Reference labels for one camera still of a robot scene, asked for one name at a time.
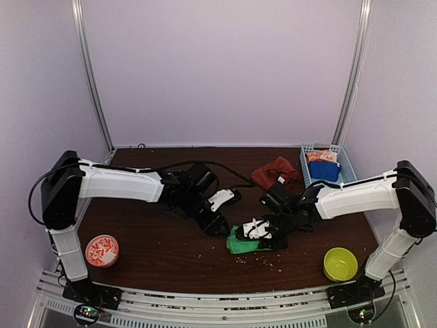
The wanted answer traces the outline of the left aluminium frame post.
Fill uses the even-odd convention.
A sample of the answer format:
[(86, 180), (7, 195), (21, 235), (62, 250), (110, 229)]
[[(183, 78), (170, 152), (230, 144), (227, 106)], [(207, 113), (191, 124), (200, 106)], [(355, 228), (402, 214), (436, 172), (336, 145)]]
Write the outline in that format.
[(91, 98), (92, 107), (96, 115), (98, 127), (102, 134), (105, 147), (109, 153), (112, 153), (115, 147), (113, 145), (113, 141), (111, 139), (110, 132), (109, 132), (109, 127), (102, 109), (102, 103), (100, 100), (100, 95), (98, 93), (98, 87), (96, 83), (94, 69), (92, 66), (91, 53), (89, 50), (85, 19), (83, 15), (83, 2), (80, 0), (72, 0), (71, 4), (72, 4), (72, 14), (74, 19), (74, 24), (79, 39), (79, 47), (81, 50), (83, 66), (85, 69), (85, 77), (87, 81), (89, 95)]

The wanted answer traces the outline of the green microfibre towel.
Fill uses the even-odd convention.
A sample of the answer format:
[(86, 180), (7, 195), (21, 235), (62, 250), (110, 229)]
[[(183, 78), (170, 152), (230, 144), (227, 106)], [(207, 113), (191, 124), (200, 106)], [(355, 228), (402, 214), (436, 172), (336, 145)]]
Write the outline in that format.
[(272, 251), (272, 249), (259, 240), (240, 240), (236, 238), (238, 226), (234, 225), (226, 239), (226, 248), (233, 255), (255, 253), (258, 251)]

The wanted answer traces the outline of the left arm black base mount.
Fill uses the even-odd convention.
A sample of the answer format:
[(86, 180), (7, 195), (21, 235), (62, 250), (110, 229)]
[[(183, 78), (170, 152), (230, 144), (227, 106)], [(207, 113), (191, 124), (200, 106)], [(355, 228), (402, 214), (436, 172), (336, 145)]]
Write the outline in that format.
[(117, 310), (122, 297), (122, 290), (95, 284), (87, 277), (77, 282), (67, 280), (62, 297), (97, 308)]

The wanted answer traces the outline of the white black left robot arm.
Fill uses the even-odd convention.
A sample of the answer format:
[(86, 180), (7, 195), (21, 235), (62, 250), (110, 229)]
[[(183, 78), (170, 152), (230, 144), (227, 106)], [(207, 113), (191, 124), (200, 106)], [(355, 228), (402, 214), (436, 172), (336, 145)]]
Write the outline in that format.
[(137, 200), (164, 204), (194, 219), (208, 236), (229, 231), (222, 206), (231, 206), (242, 198), (239, 187), (219, 189), (207, 196), (206, 191), (218, 180), (212, 166), (223, 168), (246, 182), (255, 183), (230, 167), (212, 161), (192, 160), (163, 167), (120, 167), (79, 158), (73, 150), (65, 151), (53, 168), (35, 182), (40, 187), (42, 217), (55, 246), (72, 293), (83, 303), (98, 298), (75, 228), (76, 208), (80, 200), (93, 198)]

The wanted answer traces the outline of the yellow-green bowl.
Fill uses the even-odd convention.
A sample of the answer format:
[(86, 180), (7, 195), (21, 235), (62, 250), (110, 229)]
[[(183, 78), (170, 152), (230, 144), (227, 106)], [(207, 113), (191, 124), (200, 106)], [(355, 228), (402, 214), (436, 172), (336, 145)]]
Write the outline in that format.
[(332, 282), (346, 282), (355, 277), (358, 272), (358, 260), (346, 248), (329, 249), (323, 260), (325, 276)]

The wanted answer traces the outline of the dark red towel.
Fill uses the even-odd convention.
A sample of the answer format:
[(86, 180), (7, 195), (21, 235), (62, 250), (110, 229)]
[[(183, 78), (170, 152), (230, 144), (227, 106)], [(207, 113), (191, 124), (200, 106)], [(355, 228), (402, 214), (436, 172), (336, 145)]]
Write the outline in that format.
[(302, 174), (282, 156), (254, 170), (250, 179), (263, 190), (271, 188), (277, 182), (288, 189), (303, 182)]

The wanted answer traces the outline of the aluminium front rail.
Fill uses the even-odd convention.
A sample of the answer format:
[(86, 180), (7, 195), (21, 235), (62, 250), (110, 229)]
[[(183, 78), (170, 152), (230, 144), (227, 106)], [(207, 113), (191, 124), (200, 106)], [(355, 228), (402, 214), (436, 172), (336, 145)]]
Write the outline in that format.
[(383, 281), (386, 294), (333, 308), (327, 286), (246, 294), (186, 294), (110, 287), (115, 308), (98, 320), (64, 297), (59, 271), (44, 271), (26, 327), (421, 327), (403, 270)]

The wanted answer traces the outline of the blue folded towel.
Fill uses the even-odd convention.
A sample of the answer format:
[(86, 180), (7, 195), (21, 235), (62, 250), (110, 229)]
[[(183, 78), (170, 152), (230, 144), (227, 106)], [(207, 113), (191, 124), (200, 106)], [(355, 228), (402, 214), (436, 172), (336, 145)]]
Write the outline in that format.
[(341, 166), (337, 162), (311, 161), (309, 173), (312, 179), (335, 182), (341, 173)]

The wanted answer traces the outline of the light blue perforated basket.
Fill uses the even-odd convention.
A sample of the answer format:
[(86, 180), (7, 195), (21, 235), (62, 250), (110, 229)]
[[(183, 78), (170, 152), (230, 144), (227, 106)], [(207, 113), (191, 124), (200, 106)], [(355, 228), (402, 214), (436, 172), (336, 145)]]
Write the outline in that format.
[(335, 181), (335, 184), (339, 184), (341, 182), (354, 182), (357, 180), (356, 174), (343, 147), (335, 144), (328, 145), (322, 143), (302, 143), (300, 146), (300, 165), (306, 187), (316, 181), (315, 178), (311, 177), (306, 157), (311, 152), (322, 150), (330, 150), (337, 154), (337, 162), (341, 167), (341, 171), (339, 172), (338, 179)]

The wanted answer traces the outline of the red white patterned plate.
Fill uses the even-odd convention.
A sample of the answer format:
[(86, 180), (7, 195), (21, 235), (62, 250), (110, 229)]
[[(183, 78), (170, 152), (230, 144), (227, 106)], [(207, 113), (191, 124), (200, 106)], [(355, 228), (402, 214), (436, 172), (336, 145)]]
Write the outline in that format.
[(93, 267), (108, 268), (119, 258), (119, 244), (108, 234), (93, 238), (85, 249), (85, 259)]

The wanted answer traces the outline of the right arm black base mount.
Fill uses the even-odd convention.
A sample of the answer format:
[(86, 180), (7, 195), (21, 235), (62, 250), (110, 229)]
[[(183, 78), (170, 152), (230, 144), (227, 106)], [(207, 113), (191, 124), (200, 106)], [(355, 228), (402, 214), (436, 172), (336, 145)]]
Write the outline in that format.
[(385, 290), (381, 280), (377, 281), (362, 275), (350, 284), (327, 288), (326, 294), (330, 308), (337, 309), (383, 297)]

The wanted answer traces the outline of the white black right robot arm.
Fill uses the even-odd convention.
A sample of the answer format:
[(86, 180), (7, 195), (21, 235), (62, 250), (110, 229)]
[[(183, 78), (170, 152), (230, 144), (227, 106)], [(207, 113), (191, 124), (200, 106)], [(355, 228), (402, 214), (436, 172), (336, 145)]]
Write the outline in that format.
[(384, 209), (398, 210), (399, 217), (383, 244), (368, 257), (362, 277), (350, 286), (350, 296), (362, 302), (413, 245), (436, 231), (434, 190), (411, 162), (400, 161), (379, 176), (346, 184), (315, 181), (290, 212), (264, 216), (255, 230), (260, 238), (278, 239), (312, 217), (327, 220)]

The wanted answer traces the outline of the right aluminium frame post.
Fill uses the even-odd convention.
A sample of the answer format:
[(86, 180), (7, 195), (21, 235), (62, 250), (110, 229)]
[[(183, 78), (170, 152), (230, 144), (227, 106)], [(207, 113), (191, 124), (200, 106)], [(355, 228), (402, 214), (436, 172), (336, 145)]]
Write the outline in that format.
[(350, 119), (352, 117), (354, 102), (358, 92), (358, 80), (361, 75), (361, 70), (363, 68), (367, 52), (373, 3), (374, 1), (371, 0), (361, 1), (361, 10), (358, 20), (354, 52), (339, 118), (337, 120), (336, 129), (332, 139), (333, 144), (340, 145), (344, 142)]

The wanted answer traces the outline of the orange white patterned cloth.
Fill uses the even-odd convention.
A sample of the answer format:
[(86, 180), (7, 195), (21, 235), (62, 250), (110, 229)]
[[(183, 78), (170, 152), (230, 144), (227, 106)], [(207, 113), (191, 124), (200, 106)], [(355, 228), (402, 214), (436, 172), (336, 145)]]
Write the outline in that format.
[(313, 161), (326, 161), (331, 163), (337, 162), (337, 153), (330, 149), (308, 152), (306, 153), (305, 157), (308, 163)]

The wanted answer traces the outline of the aluminium frame post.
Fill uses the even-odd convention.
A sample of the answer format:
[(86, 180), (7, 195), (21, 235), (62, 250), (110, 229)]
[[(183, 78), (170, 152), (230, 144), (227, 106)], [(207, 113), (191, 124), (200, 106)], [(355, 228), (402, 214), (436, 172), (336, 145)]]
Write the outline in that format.
[(102, 103), (100, 100), (100, 95), (98, 93), (98, 87), (96, 83), (94, 69), (92, 66), (91, 53), (89, 50), (85, 19), (83, 15), (83, 2), (80, 0), (72, 0), (71, 4), (72, 4), (72, 14), (74, 19), (74, 24), (79, 39), (79, 47), (81, 50), (83, 66), (85, 69), (85, 77), (87, 81), (89, 95), (91, 98), (92, 107), (96, 115), (98, 127), (102, 134), (105, 147), (109, 153), (112, 153), (115, 147), (113, 145), (113, 141), (111, 139), (110, 132), (109, 132), (109, 127), (102, 109)]
[(344, 142), (350, 119), (352, 117), (354, 102), (358, 92), (358, 80), (361, 75), (361, 70), (363, 68), (367, 52), (373, 3), (374, 1), (371, 0), (361, 1), (361, 10), (358, 20), (354, 52), (339, 118), (337, 120), (336, 129), (332, 139), (333, 144), (340, 145)]

